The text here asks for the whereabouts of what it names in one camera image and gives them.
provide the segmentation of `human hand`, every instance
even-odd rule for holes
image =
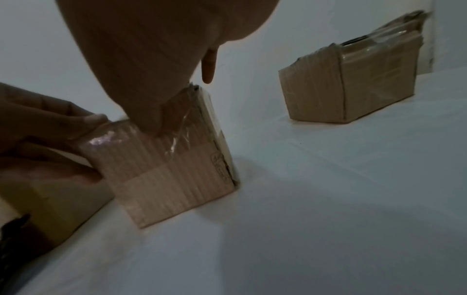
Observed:
[[[0,180],[101,179],[49,148],[78,154],[68,142],[108,122],[76,105],[0,83]]]
[[[210,83],[219,46],[256,31],[278,1],[56,0],[106,93],[152,133],[197,65]]]

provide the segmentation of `person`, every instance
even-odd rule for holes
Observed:
[[[140,129],[160,128],[160,105],[201,62],[213,80],[219,46],[256,31],[279,0],[56,0],[82,54],[108,96]],[[107,117],[0,84],[0,180],[95,183],[98,172],[59,153]]]

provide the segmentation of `brown cardboard box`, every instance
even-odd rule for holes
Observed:
[[[105,182],[0,183],[0,226],[30,214],[20,238],[29,257],[52,250],[113,198]]]
[[[162,106],[162,114],[157,136],[126,120],[77,142],[141,228],[235,189],[230,152],[208,93],[190,85]]]
[[[280,70],[290,118],[346,123],[412,96],[427,17],[423,11],[404,15]]]

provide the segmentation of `white sheet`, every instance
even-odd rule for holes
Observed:
[[[238,192],[144,231],[113,202],[18,294],[467,294],[467,68],[417,93],[230,138]]]

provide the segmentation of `fingernail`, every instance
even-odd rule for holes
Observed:
[[[102,125],[106,123],[107,121],[108,121],[108,118],[104,114],[94,114],[94,115],[84,117],[84,123],[91,128]]]

